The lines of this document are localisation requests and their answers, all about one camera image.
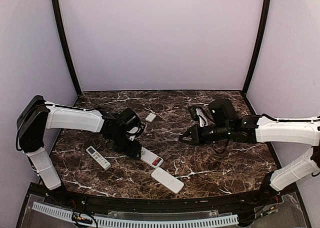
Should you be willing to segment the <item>small white buttoned remote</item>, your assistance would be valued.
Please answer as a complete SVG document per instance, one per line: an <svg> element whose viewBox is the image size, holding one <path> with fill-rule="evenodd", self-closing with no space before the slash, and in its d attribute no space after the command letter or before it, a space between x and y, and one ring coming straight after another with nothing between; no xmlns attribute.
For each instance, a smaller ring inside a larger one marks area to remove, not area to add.
<svg viewBox="0 0 320 228"><path fill-rule="evenodd" d="M105 159L94 147L89 146L86 151L104 170L108 170L111 167L110 162Z"/></svg>

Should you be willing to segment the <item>red blue battery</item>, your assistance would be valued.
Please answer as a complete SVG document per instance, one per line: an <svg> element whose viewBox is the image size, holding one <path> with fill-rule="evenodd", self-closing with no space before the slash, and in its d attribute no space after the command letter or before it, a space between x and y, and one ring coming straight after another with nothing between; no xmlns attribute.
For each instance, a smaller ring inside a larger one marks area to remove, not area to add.
<svg viewBox="0 0 320 228"><path fill-rule="evenodd" d="M154 166L157 166L159 163L161 163L163 160L162 160L162 158L160 158L160 157L157 157L154 161L153 161L153 165Z"/></svg>

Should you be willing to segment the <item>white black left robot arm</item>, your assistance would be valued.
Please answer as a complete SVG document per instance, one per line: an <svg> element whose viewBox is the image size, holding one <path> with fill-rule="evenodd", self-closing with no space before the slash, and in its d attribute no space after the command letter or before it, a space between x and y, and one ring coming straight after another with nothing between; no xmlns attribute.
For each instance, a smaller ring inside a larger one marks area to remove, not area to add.
<svg viewBox="0 0 320 228"><path fill-rule="evenodd" d="M100 133L104 139L113 142L116 152L141 158L142 145L135 139L130 140L131 129L143 132L144 126L139 117L127 108L121 113L109 113L102 109L84 109L58 105L36 95L17 119L15 146L27 155L39 174L44 185L51 191L51 198L60 206L67 206L70 194L62 182L45 149L46 129L72 129Z"/></svg>

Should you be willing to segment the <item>white TCL remote control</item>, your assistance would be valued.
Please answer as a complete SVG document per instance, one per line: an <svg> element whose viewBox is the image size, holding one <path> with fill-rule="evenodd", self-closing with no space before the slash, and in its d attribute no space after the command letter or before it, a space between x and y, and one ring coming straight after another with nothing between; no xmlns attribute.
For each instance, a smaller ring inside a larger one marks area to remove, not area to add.
<svg viewBox="0 0 320 228"><path fill-rule="evenodd" d="M141 149L141 158L140 158L141 161L145 162L147 165L150 165L151 167L156 169L164 161L163 158L162 158L162 162L159 163L157 166L154 166L152 163L157 157L159 157L157 154L155 154L155 153L151 152L150 150L142 147L142 149Z"/></svg>

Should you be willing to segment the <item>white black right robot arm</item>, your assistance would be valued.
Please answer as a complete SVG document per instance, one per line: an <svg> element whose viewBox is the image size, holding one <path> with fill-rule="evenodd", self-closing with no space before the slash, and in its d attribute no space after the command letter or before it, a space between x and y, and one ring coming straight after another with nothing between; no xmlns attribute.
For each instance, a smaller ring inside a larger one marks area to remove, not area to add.
<svg viewBox="0 0 320 228"><path fill-rule="evenodd" d="M210 118L202 108L189 107L190 115L197 124L179 136L180 142L205 145L227 140L248 144L288 142L310 145L299 158L264 177L260 190L255 195L258 204L266 205L276 193L307 175L319 175L319 117L284 119L261 114L240 118L228 99L215 100L207 107L211 113Z"/></svg>

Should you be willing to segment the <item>white battery cover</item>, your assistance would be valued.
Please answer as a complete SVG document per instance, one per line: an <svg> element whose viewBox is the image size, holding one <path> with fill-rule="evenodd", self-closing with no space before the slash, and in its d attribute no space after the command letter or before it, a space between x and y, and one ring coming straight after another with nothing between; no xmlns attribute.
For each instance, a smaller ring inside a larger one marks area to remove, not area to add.
<svg viewBox="0 0 320 228"><path fill-rule="evenodd" d="M155 118L156 118L156 115L153 114L153 113L150 113L150 114L147 115L147 117L145 118L145 120L146 120L147 122L152 122Z"/></svg>

